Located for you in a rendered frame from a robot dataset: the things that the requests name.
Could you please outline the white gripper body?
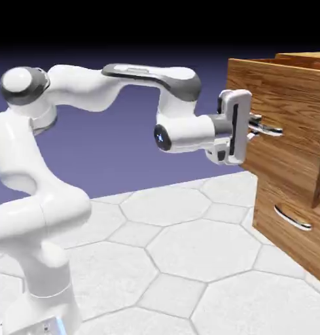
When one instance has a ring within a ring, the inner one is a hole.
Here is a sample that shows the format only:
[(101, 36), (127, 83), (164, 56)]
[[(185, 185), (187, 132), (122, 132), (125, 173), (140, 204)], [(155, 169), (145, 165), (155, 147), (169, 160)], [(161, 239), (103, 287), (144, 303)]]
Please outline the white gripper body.
[(251, 98), (251, 92), (244, 89), (223, 90), (219, 94), (218, 111), (232, 125), (230, 140), (217, 149), (220, 164), (240, 165), (245, 161)]

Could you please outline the light wood cabinet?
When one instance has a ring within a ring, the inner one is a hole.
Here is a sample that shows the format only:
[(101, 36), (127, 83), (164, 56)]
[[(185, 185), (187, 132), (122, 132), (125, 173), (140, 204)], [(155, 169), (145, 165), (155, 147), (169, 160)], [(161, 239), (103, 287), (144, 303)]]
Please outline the light wood cabinet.
[[(320, 70), (320, 52), (280, 53), (272, 60), (260, 62)], [(302, 231), (292, 226), (277, 215), (274, 205), (280, 206), (293, 219), (310, 223), (312, 229)], [(253, 224), (259, 232), (320, 280), (320, 203), (316, 207), (305, 206), (284, 193), (277, 184), (258, 177)]]

